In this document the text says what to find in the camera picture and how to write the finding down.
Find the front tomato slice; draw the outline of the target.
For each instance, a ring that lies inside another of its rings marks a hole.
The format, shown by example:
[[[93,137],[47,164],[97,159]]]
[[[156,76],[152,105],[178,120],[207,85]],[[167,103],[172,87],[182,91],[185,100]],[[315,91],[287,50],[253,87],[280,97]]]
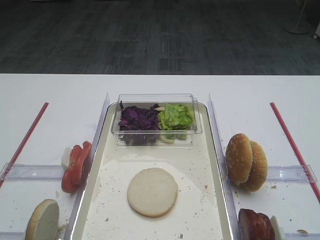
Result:
[[[61,188],[65,193],[75,193],[80,185],[77,177],[81,177],[82,173],[79,169],[76,169],[76,164],[81,153],[82,148],[79,145],[75,145],[71,150],[68,168],[64,171],[61,181]]]

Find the tomato slice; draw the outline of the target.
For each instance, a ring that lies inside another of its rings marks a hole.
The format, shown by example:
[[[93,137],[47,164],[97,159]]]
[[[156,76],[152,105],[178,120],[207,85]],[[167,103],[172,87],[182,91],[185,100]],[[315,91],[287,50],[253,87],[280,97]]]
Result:
[[[81,177],[82,173],[79,169],[76,169],[76,164],[81,153],[82,148],[79,145],[75,145],[71,150],[68,168],[64,171],[61,181],[61,188],[65,193],[75,193],[80,185],[77,177]]]
[[[92,144],[89,141],[84,141],[82,148],[79,145],[75,145],[71,151],[70,160],[72,162],[72,183],[75,185],[79,185],[81,182],[84,166],[91,148]]]

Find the left red strip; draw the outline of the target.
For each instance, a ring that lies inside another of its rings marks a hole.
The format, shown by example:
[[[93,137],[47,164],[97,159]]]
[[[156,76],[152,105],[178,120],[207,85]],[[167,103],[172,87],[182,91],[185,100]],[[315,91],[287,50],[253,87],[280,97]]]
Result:
[[[14,164],[16,163],[18,157],[20,156],[23,148],[25,147],[27,141],[29,140],[31,134],[35,130],[37,124],[39,123],[40,119],[42,118],[43,114],[45,113],[46,109],[48,108],[49,103],[45,102],[38,112],[37,116],[35,117],[34,121],[32,122],[30,128],[28,129],[27,133],[25,134],[24,138],[22,139],[21,143],[19,144],[17,150],[15,151],[14,155],[12,156],[9,163],[7,163],[3,168],[0,174],[0,186],[5,182],[7,174],[10,172]]]

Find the right upper clear crossbar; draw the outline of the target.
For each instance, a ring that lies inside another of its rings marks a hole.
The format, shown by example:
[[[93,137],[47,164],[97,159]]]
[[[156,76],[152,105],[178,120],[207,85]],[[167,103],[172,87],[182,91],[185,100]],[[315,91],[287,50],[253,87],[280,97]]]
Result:
[[[316,183],[318,180],[310,165],[269,166],[267,182]]]

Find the sesame bun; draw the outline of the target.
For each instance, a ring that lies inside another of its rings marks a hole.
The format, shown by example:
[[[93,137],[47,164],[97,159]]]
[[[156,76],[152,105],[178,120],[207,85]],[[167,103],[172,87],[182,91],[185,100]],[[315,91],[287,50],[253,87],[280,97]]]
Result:
[[[228,142],[225,160],[228,177],[235,185],[245,183],[251,172],[253,153],[249,138],[237,133]]]
[[[263,148],[255,141],[249,142],[252,149],[252,166],[248,180],[241,185],[248,192],[256,192],[267,179],[268,161]]]

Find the red strip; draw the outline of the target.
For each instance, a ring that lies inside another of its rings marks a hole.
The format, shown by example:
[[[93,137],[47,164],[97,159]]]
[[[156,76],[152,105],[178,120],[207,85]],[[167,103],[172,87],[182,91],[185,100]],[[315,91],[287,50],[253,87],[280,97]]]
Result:
[[[30,128],[28,129],[27,133],[25,134],[24,138],[22,139],[21,143],[19,144],[17,150],[15,151],[14,155],[12,156],[9,163],[7,163],[3,168],[0,174],[0,186],[5,182],[7,174],[10,172],[14,164],[16,163],[18,157],[20,156],[23,148],[25,147],[27,141],[29,140],[31,134],[35,130],[37,124],[39,123],[40,119],[42,118],[43,114],[45,113],[46,109],[48,108],[49,103],[45,102],[38,112],[37,116],[35,117],[34,121],[32,122]]]
[[[313,190],[313,193],[315,194],[315,196],[316,196],[316,198],[317,198],[317,200],[319,202],[320,201],[320,190],[319,190],[319,188],[317,186],[316,178],[312,174],[312,171],[311,171],[312,169],[310,167],[308,167],[308,165],[306,164],[306,162],[305,162],[301,152],[299,151],[299,149],[298,149],[298,147],[297,147],[297,145],[296,145],[296,143],[295,143],[295,141],[294,141],[289,129],[287,128],[287,126],[285,124],[285,121],[283,120],[283,118],[282,118],[282,116],[281,116],[276,104],[274,102],[270,102],[269,105],[272,108],[272,110],[273,110],[273,112],[274,112],[274,114],[275,114],[275,116],[276,116],[276,118],[277,118],[277,120],[278,120],[278,122],[279,122],[279,124],[280,124],[280,126],[281,126],[281,128],[282,128],[282,130],[283,130],[283,132],[284,132],[284,134],[285,134],[285,136],[286,136],[286,138],[287,138],[287,140],[288,140],[288,142],[289,142],[289,144],[290,144],[290,146],[291,146],[291,148],[292,148],[292,150],[293,150],[293,152],[294,152],[294,154],[295,154],[295,156],[296,156],[296,158],[297,158],[297,160],[299,162],[299,164],[302,166],[302,169],[303,169],[303,171],[304,171],[304,173],[305,173],[305,175],[306,175],[306,177],[308,179],[308,182],[309,182],[309,184],[310,184],[310,186],[311,186],[311,188]]]

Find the right red strip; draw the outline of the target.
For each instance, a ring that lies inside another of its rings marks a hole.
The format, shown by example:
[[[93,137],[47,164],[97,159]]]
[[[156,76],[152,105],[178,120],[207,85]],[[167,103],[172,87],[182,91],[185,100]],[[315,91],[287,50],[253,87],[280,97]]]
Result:
[[[291,148],[292,148],[292,150],[293,150],[293,152],[294,152],[294,154],[295,154],[295,156],[296,156],[296,158],[297,158],[297,160],[299,162],[299,164],[302,166],[302,169],[303,169],[303,171],[304,171],[304,173],[305,173],[305,175],[306,175],[306,177],[308,179],[308,182],[309,182],[309,184],[310,184],[310,186],[311,186],[311,188],[313,190],[313,193],[315,194],[315,196],[316,196],[316,198],[317,198],[317,200],[319,202],[320,201],[320,190],[319,190],[319,188],[317,186],[316,178],[312,174],[312,171],[311,171],[312,169],[310,167],[308,167],[308,165],[306,164],[306,162],[305,162],[301,152],[299,151],[299,149],[298,149],[298,147],[297,147],[297,145],[296,145],[296,143],[295,143],[295,141],[294,141],[289,129],[287,128],[287,126],[285,124],[285,121],[283,120],[283,118],[282,118],[282,116],[281,116],[276,104],[274,102],[270,102],[269,105],[272,108],[272,110],[273,110],[273,112],[274,112],[274,114],[275,114],[275,116],[276,116],[276,118],[277,118],[277,120],[278,120],[278,122],[279,122],[279,124],[280,124],[280,126],[281,126],[281,128],[282,128],[282,130],[283,130],[283,132],[284,132],[284,134],[285,134],[285,136],[286,136],[286,138],[287,138],[287,140],[288,140],[288,142],[289,142],[289,144],[290,144],[290,146],[291,146]]]

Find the upright bun half left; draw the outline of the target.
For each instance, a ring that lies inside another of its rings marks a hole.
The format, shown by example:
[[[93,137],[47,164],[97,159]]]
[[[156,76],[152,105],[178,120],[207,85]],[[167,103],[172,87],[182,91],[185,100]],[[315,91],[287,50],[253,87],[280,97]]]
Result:
[[[25,231],[25,240],[55,240],[60,208],[56,200],[45,199],[34,209]]]

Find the front sesame bun top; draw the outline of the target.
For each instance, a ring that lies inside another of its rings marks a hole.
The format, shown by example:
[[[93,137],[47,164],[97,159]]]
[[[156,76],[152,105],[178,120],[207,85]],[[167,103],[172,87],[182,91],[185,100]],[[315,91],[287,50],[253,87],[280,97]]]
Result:
[[[253,153],[249,138],[237,133],[228,142],[225,160],[228,177],[235,185],[245,183],[251,172]]]

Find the green lettuce in box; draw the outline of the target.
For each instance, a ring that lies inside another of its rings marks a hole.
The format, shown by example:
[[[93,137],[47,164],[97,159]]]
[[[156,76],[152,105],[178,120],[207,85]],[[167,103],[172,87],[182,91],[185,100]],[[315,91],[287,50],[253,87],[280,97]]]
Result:
[[[187,131],[192,129],[194,124],[194,114],[186,106],[182,104],[172,105],[166,104],[164,107],[157,107],[158,126],[162,131]],[[175,139],[186,141],[187,133],[169,133],[161,134],[158,138],[165,144],[173,144]]]

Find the clear crossbar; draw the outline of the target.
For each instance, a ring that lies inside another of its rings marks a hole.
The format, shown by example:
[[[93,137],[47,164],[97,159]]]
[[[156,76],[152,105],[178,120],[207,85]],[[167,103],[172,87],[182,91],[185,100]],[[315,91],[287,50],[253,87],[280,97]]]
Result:
[[[269,166],[267,182],[316,183],[318,180],[310,165]]]
[[[61,165],[31,165],[6,163],[0,172],[1,181],[60,181],[64,175]]]

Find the left upper clear crossbar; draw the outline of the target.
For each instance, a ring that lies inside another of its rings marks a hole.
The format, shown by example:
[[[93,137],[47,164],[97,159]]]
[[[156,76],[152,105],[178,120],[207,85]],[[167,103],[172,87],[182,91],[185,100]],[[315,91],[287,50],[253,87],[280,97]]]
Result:
[[[64,175],[61,165],[31,165],[6,163],[0,172],[1,181],[60,181]]]

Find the purple cabbage shreds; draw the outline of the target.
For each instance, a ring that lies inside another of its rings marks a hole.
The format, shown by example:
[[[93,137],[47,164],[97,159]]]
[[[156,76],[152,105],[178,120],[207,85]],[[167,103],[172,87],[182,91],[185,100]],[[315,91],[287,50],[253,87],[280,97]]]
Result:
[[[137,106],[124,107],[123,102],[119,104],[121,108],[120,121],[118,123],[120,131],[160,131],[158,126],[160,113],[156,108],[156,103],[150,109]],[[157,140],[155,134],[124,134],[120,137],[127,145],[142,146],[153,145]]]

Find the rear tomato slice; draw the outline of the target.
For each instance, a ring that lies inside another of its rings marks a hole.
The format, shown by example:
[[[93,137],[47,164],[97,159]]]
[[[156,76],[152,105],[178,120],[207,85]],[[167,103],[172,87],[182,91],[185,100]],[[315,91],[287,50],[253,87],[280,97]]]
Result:
[[[84,141],[82,148],[79,145],[75,145],[71,151],[70,160],[72,162],[72,183],[75,185],[79,185],[81,182],[84,166],[91,148],[92,144],[89,141]]]

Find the white metal tray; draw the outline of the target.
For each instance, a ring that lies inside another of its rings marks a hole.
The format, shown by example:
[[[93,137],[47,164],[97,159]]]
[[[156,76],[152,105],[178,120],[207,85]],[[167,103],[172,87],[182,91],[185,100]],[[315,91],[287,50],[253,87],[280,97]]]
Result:
[[[111,133],[116,104],[108,107],[91,167],[94,187],[81,239],[230,240],[208,111],[199,104],[202,133],[191,145],[117,145]],[[178,185],[174,206],[146,217],[128,204],[127,190],[141,170],[161,168]]]

